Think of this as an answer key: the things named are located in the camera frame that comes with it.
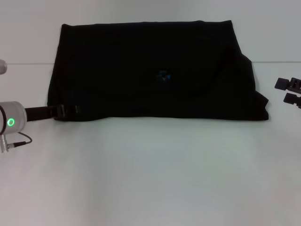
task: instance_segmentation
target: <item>folded black garment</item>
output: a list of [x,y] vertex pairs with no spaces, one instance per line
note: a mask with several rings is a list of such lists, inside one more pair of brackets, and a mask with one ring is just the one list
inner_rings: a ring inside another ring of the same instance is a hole
[[48,105],[106,117],[267,120],[231,21],[63,24]]

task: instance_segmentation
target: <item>logo on fabric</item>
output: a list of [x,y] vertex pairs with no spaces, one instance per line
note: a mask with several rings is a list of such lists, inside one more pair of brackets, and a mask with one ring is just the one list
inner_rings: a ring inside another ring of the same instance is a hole
[[159,73],[156,75],[157,81],[165,83],[170,81],[171,75],[168,73],[167,70],[161,70]]

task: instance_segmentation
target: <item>green led ring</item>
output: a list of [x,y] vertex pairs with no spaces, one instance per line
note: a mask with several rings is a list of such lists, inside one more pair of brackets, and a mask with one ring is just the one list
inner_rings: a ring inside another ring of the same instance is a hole
[[11,119],[8,120],[8,126],[13,126],[14,123],[15,123],[14,119],[11,118]]

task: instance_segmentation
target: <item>black cloth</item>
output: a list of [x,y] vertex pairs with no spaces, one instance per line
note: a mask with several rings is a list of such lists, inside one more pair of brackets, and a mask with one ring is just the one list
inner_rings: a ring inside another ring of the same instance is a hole
[[48,105],[106,117],[267,120],[231,21],[62,25]]

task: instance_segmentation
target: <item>white backdrop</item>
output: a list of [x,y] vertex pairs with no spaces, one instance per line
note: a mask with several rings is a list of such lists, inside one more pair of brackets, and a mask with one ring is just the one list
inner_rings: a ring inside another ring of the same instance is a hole
[[63,23],[232,19],[257,62],[270,120],[30,122],[34,142],[0,155],[0,225],[299,226],[301,112],[274,85],[299,78],[301,64],[288,62],[301,61],[300,9],[272,0],[2,0],[1,101],[46,104]]

